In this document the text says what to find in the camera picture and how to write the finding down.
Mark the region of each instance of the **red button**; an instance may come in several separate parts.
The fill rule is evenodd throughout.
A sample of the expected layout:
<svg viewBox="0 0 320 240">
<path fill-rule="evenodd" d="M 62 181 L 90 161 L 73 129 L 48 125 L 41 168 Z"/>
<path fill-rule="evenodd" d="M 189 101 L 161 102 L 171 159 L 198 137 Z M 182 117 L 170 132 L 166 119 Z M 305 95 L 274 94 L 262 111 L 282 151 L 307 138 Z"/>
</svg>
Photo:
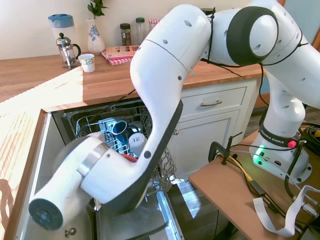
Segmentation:
<svg viewBox="0 0 320 240">
<path fill-rule="evenodd" d="M 288 142 L 288 147 L 293 149 L 295 146 L 297 145 L 297 143 L 293 140 L 291 140 L 290 142 Z"/>
</svg>

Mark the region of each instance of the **dishwasher rack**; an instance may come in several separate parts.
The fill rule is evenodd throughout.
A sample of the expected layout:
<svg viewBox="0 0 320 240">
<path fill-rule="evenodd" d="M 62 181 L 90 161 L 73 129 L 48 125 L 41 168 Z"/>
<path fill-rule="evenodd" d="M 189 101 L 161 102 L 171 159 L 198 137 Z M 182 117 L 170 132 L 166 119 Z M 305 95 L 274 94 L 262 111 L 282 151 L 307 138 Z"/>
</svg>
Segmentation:
<svg viewBox="0 0 320 240">
<path fill-rule="evenodd" d="M 102 109 L 102 112 L 86 115 L 77 119 L 75 124 L 75 135 L 77 137 L 86 136 L 91 133 L 101 132 L 104 134 L 105 143 L 120 154 L 128 154 L 133 157 L 133 151 L 128 144 L 122 144 L 110 131 L 108 127 L 112 126 L 117 121 L 126 121 L 130 124 L 135 121 L 142 123 L 142 131 L 148 139 L 152 131 L 152 119 L 146 106 L 139 105 L 133 107 L 128 104 L 111 105 Z M 171 186 L 172 181 L 176 179 L 176 166 L 173 158 L 166 147 L 158 162 L 158 167 L 153 171 L 151 180 L 146 191 L 146 196 L 157 192 L 167 192 Z"/>
</svg>

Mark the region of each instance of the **red checkered cloth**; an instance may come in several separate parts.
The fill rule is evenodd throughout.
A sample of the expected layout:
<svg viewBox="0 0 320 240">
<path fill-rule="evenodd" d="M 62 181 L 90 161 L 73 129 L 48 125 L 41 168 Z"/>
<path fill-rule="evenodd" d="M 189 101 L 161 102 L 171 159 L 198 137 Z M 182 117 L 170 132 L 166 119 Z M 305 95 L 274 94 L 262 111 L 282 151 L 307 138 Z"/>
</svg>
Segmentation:
<svg viewBox="0 0 320 240">
<path fill-rule="evenodd" d="M 112 65 L 121 65 L 121 64 L 126 64 L 126 63 L 130 63 L 132 60 L 131 58 L 121 58 L 121 59 L 107 59 L 107 55 L 106 55 L 106 51 L 101 52 L 102 56 L 104 56 L 104 58 L 106 58 L 106 60 Z"/>
<path fill-rule="evenodd" d="M 108 62 L 112 65 L 120 65 L 120 64 L 126 64 L 130 63 L 132 58 L 122 58 L 122 59 L 113 59 L 113 60 L 108 60 Z"/>
</svg>

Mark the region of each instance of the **blue lid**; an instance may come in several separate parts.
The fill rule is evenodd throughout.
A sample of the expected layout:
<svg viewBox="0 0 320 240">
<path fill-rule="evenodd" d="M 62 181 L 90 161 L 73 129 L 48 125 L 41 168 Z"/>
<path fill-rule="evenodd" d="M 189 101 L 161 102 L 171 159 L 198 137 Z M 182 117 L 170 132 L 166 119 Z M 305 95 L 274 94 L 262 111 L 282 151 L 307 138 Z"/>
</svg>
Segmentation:
<svg viewBox="0 0 320 240">
<path fill-rule="evenodd" d="M 73 17 L 69 14 L 53 14 L 48 19 L 51 27 L 55 29 L 64 29 L 75 25 Z"/>
</svg>

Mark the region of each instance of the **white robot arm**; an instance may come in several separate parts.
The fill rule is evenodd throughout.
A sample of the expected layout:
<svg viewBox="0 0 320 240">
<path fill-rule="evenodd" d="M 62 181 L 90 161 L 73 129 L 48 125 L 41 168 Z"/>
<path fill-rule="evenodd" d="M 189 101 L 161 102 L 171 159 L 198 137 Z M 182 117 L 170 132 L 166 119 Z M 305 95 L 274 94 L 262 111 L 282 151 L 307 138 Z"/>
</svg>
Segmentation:
<svg viewBox="0 0 320 240">
<path fill-rule="evenodd" d="M 320 107 L 320 55 L 310 45 L 295 50 L 301 34 L 275 0 L 254 0 L 243 9 L 218 12 L 212 24 L 195 6 L 175 7 L 146 37 L 130 66 L 132 83 L 153 124 L 139 160 L 127 161 L 92 135 L 73 141 L 58 156 L 64 162 L 52 179 L 30 201 L 32 218 L 45 229 L 56 230 L 90 198 L 104 204 L 110 215 L 136 207 L 180 118 L 184 80 L 202 58 L 245 66 L 273 64 L 291 54 L 266 66 L 271 103 L 264 126 L 277 136 L 294 136 L 304 110 L 289 93 Z M 307 43 L 304 37 L 301 43 Z"/>
</svg>

